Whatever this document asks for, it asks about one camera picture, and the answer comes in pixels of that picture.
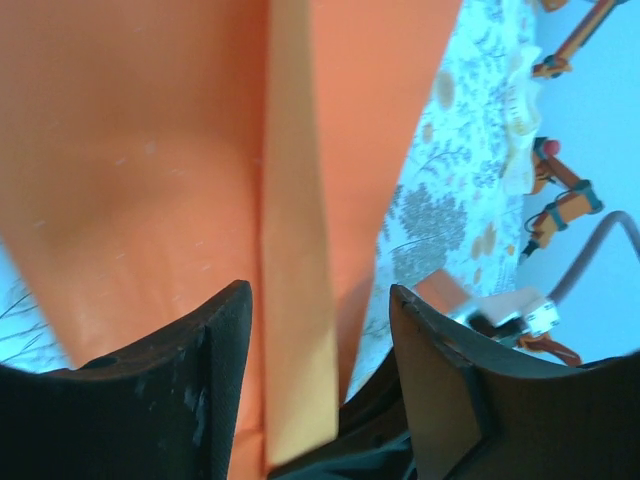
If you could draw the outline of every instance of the orange cloth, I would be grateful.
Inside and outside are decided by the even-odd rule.
[[[460,2],[298,1],[343,398],[375,238]],[[265,470],[260,192],[276,3],[31,0],[0,17],[0,232],[74,362],[252,283],[236,480]]]

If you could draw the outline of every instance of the gray floral pattern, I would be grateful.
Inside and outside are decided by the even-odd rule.
[[[514,288],[522,198],[504,194],[509,58],[533,41],[524,0],[464,0],[377,244],[353,395],[391,347],[389,286],[445,268],[471,293]],[[439,79],[444,78],[444,86]]]

